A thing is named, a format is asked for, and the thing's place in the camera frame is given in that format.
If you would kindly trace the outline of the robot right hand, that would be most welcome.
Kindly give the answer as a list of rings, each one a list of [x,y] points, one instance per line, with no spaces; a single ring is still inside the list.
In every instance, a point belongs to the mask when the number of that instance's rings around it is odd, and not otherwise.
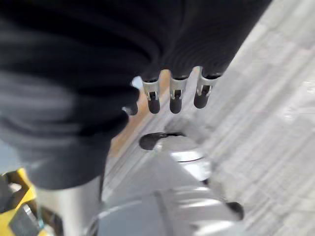
[[[111,141],[127,125],[141,77],[151,113],[170,71],[171,111],[200,66],[203,108],[268,0],[3,0],[0,138],[18,154],[41,207],[66,236],[96,221]]]

